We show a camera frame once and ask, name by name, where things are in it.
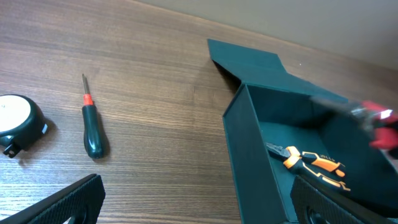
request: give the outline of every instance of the dark green screwdriver handle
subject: dark green screwdriver handle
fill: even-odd
[[[81,109],[85,124],[84,143],[85,149],[92,159],[100,159],[105,155],[103,129],[98,124],[97,108],[86,105]]]

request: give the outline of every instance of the wooden surface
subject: wooden surface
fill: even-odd
[[[286,69],[398,109],[398,73],[128,0],[0,0],[0,95],[32,98],[54,125],[0,156],[0,219],[91,174],[99,223],[240,223],[221,116],[233,97],[213,38],[279,54]],[[111,154],[83,147],[81,74]]]

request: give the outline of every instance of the dark green box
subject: dark green box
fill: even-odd
[[[398,214],[398,178],[369,137],[348,117],[311,96],[346,101],[288,74],[276,54],[208,40],[211,59],[240,79],[224,128],[243,223],[297,222],[290,191],[295,176],[264,145],[296,146],[346,166],[349,198],[382,215]]]

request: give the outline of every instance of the tape measure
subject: tape measure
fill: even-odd
[[[32,145],[47,131],[44,115],[26,96],[0,96],[0,145],[4,154],[13,158]]]

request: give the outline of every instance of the box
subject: box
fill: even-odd
[[[208,40],[211,59],[241,81],[224,128],[243,223],[297,222],[295,176],[265,142],[330,156],[346,166],[347,197],[381,215],[398,211],[398,178],[369,136],[347,116],[310,100],[346,101],[284,69],[276,54]]]

